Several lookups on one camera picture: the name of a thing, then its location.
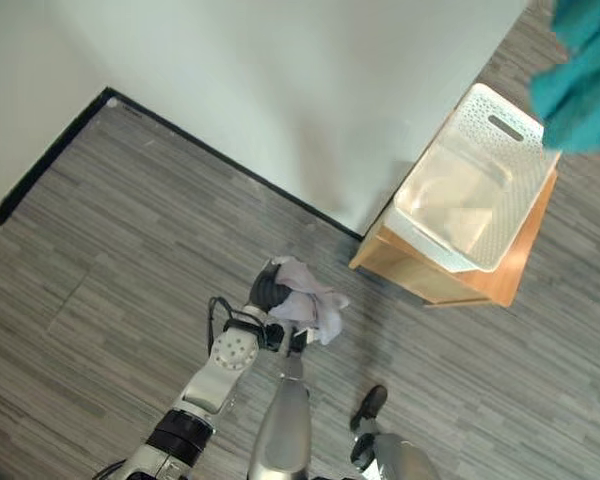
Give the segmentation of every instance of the gray wood-grain floor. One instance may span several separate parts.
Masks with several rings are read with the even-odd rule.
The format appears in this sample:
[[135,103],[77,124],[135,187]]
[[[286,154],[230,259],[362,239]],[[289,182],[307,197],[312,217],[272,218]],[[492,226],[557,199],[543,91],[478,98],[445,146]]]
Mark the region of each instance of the gray wood-grain floor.
[[[481,76],[527,107],[561,58],[533,4]],[[86,478],[128,455],[205,361],[207,298],[239,304],[293,254],[352,299],[306,353],[313,469],[355,476],[348,417],[382,423],[444,480],[600,480],[600,155],[565,156],[512,308],[426,310],[347,262],[357,242],[122,105],[104,108],[0,227],[0,477]],[[262,354],[197,466],[244,479],[275,388]]]

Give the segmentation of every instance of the basket handle hole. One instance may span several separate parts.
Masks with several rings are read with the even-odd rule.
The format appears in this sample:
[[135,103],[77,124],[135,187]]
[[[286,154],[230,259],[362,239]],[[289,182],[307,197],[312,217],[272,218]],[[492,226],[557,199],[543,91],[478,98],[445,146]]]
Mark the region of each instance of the basket handle hole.
[[520,132],[514,129],[511,125],[506,123],[504,120],[496,117],[495,115],[489,115],[488,120],[495,125],[497,128],[502,130],[504,133],[513,138],[516,142],[521,142],[524,137]]

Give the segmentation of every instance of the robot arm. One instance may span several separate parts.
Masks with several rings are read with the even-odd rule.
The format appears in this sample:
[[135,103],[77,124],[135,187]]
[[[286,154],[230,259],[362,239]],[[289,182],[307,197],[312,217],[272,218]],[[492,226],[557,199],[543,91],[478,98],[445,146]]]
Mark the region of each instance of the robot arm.
[[258,354],[258,336],[248,325],[255,327],[251,316],[264,313],[250,306],[245,307],[245,313],[237,321],[246,325],[229,327],[215,339],[207,363],[189,380],[147,441],[111,479],[189,478],[238,380]]
[[[122,465],[113,465],[94,479],[182,480],[215,433],[240,377],[261,348],[277,351],[284,330],[262,323],[282,303],[288,287],[275,284],[279,265],[269,263],[256,278],[250,302],[242,311],[228,309],[224,331],[210,345],[207,363],[189,380],[146,442]],[[213,337],[209,326],[210,340]]]

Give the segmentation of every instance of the gray cloth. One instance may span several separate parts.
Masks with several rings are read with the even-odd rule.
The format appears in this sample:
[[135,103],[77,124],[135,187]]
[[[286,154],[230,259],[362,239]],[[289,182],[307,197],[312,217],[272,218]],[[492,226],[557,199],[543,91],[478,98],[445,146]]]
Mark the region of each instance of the gray cloth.
[[316,329],[322,344],[329,343],[342,331],[340,310],[349,305],[349,299],[320,284],[307,265],[293,257],[276,257],[273,263],[280,264],[276,283],[293,291],[269,315],[287,320],[299,330]]

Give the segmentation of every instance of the black cable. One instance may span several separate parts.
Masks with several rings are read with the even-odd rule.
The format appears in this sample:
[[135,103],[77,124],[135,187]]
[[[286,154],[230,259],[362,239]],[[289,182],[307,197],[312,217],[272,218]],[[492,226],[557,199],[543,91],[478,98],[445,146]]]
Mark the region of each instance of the black cable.
[[102,470],[100,470],[98,473],[96,473],[93,477],[91,477],[92,480],[105,480],[105,479],[109,478],[109,475],[111,475],[113,472],[118,470],[124,464],[124,462],[126,462],[126,460],[118,460],[117,462],[112,463],[108,467],[104,467]]
[[262,322],[262,320],[260,320],[255,315],[251,315],[250,313],[242,312],[240,310],[235,310],[233,307],[231,307],[231,304],[224,297],[211,297],[209,299],[209,310],[208,310],[208,314],[207,314],[207,353],[209,356],[211,356],[211,350],[213,349],[213,342],[215,341],[215,335],[213,334],[213,320],[214,320],[213,314],[214,314],[216,306],[218,304],[220,304],[225,309],[225,311],[227,312],[227,315],[229,317],[229,320],[235,320],[234,315],[237,314],[237,315],[249,317],[254,322],[256,322],[256,324],[258,325],[258,327],[260,327],[260,330],[262,332],[262,338],[264,339],[264,345],[267,344],[267,328],[266,328],[265,324]]

